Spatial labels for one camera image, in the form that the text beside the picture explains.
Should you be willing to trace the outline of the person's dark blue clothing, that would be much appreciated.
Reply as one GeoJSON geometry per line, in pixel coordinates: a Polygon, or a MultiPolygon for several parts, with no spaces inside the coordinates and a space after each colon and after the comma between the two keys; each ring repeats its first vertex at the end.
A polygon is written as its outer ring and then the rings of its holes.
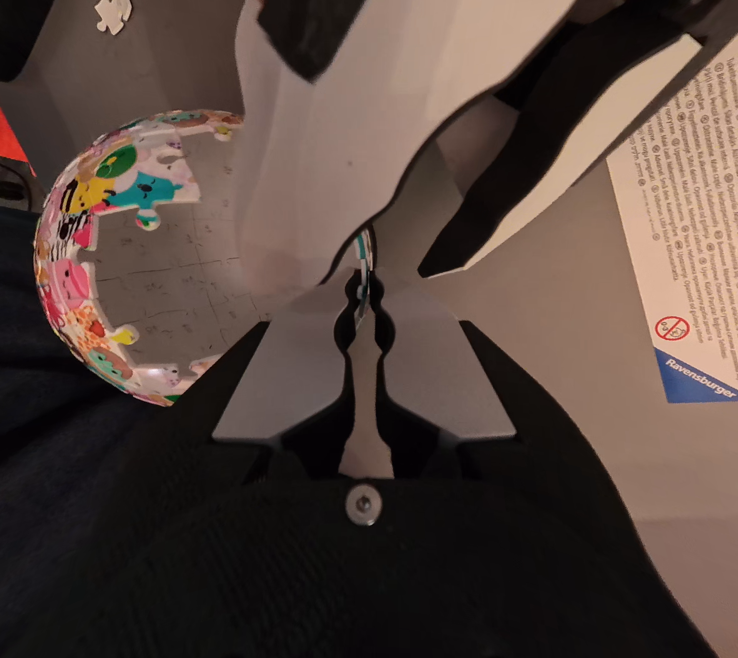
{"type": "Polygon", "coordinates": [[[168,427],[173,412],[126,395],[94,375],[56,336],[33,272],[32,213],[2,208],[2,525],[45,521],[112,474],[103,505],[126,521],[164,521],[186,509],[195,490],[168,427]]]}

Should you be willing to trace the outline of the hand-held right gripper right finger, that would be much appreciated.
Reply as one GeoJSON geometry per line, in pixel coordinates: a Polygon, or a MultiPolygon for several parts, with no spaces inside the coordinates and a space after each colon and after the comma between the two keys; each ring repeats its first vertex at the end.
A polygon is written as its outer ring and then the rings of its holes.
{"type": "Polygon", "coordinates": [[[395,478],[455,476],[465,445],[516,436],[462,323],[441,302],[379,268],[374,317],[376,423],[395,478]]]}

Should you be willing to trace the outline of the colourful puzzle piece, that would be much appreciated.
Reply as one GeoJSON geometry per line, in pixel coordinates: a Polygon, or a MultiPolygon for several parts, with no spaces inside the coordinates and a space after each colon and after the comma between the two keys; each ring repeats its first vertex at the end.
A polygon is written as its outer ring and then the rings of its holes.
{"type": "Polygon", "coordinates": [[[356,256],[361,271],[361,284],[356,293],[359,305],[354,312],[355,328],[358,329],[371,307],[371,280],[376,263],[376,235],[373,226],[368,226],[357,236],[356,256]]]}

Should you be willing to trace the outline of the white instruction sheet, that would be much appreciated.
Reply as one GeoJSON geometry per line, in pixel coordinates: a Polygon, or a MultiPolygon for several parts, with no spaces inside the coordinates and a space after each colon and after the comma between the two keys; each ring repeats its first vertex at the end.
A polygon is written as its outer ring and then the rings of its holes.
{"type": "Polygon", "coordinates": [[[737,399],[737,38],[607,158],[669,403],[737,399]]]}

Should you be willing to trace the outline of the colourful puzzle ball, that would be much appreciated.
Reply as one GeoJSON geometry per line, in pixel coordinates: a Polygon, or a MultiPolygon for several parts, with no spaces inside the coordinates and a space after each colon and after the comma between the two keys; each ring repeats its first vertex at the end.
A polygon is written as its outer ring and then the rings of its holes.
{"type": "Polygon", "coordinates": [[[56,180],[34,239],[52,331],[121,392],[171,406],[257,322],[236,245],[244,118],[176,109],[134,120],[56,180]]]}

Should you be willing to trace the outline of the white puzzle piece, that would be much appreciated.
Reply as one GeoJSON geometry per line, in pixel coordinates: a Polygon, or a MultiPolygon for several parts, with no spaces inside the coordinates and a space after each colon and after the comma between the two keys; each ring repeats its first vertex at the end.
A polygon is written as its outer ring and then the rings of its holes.
{"type": "Polygon", "coordinates": [[[97,29],[101,33],[119,34],[130,19],[133,10],[131,0],[99,0],[95,12],[99,19],[97,29]]]}

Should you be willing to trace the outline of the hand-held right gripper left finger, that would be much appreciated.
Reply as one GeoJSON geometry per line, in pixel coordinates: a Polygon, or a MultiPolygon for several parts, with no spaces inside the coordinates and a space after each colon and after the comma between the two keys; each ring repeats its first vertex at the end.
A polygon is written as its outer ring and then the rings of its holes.
{"type": "Polygon", "coordinates": [[[346,268],[276,313],[213,439],[291,454],[311,478],[338,475],[355,425],[348,349],[356,338],[359,270],[346,268]]]}

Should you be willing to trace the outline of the red object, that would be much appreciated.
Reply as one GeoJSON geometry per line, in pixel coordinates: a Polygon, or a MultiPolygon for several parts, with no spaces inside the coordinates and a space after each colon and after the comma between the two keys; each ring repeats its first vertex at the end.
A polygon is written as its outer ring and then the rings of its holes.
{"type": "Polygon", "coordinates": [[[33,169],[30,161],[23,150],[17,136],[14,133],[13,128],[10,126],[5,113],[1,109],[0,111],[1,121],[1,157],[25,163],[33,177],[37,177],[37,173],[33,169]]]}

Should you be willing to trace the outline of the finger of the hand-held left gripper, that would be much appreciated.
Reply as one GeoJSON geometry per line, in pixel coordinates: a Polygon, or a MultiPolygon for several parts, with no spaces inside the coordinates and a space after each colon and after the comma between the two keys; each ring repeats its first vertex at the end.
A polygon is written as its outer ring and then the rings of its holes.
{"type": "Polygon", "coordinates": [[[245,0],[236,244],[251,290],[310,290],[395,199],[420,150],[508,79],[576,0],[366,0],[328,68],[293,71],[245,0]]]}
{"type": "Polygon", "coordinates": [[[420,275],[466,270],[611,152],[736,33],[736,0],[626,0],[567,23],[496,98],[518,116],[431,244],[420,275]]]}

